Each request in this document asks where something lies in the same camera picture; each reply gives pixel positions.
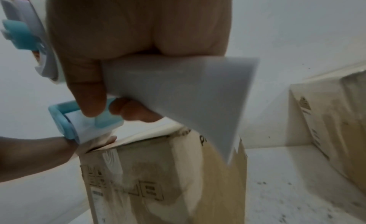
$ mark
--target box flap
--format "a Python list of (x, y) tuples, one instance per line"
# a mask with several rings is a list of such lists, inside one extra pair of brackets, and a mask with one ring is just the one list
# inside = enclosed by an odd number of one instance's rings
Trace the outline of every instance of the box flap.
[(182, 124), (177, 123), (177, 122), (165, 124), (165, 125), (162, 125), (160, 127), (151, 128), (147, 131), (138, 133), (136, 135), (132, 135), (132, 136), (117, 140), (114, 143), (111, 143), (107, 146), (98, 148), (94, 151), (106, 150), (106, 149), (114, 148), (114, 147), (117, 147), (117, 146), (120, 146), (120, 145), (126, 145), (126, 144), (129, 144), (129, 143), (133, 143), (133, 142), (136, 142), (136, 141), (139, 141), (139, 140), (146, 140), (146, 139), (151, 139), (151, 138), (155, 138), (155, 137), (159, 137), (159, 136), (169, 135), (173, 132), (178, 131), (182, 127), (184, 127), (184, 126)]

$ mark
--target brown cardboard box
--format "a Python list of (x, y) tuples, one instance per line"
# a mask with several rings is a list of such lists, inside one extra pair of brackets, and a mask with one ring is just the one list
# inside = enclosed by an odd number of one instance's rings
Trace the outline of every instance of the brown cardboard box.
[(366, 192), (366, 64), (291, 85), (313, 143)]
[(92, 151), (80, 162), (94, 224), (244, 223), (241, 142), (227, 165), (203, 136), (174, 124)]

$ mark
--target cardboard box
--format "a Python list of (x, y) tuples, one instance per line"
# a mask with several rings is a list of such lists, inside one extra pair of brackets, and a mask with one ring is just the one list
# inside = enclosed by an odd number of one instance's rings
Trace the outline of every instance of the cardboard box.
[(366, 64), (291, 85), (313, 143), (366, 193)]
[(244, 223), (241, 142), (227, 165), (203, 136), (168, 124), (80, 162), (94, 224)]

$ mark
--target fist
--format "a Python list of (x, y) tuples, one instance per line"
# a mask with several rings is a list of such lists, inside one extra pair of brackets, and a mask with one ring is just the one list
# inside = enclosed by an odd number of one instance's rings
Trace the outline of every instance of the fist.
[[(224, 55), (231, 0), (47, 0), (47, 30), (68, 88), (84, 115), (106, 106), (100, 61), (148, 52), (167, 56)], [(161, 116), (138, 101), (109, 107), (125, 120)]]

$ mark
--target forearm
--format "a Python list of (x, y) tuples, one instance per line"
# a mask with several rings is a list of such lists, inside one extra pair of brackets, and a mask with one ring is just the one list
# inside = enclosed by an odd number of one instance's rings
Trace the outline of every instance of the forearm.
[(0, 182), (39, 173), (66, 163), (77, 144), (63, 137), (20, 140), (0, 137)]

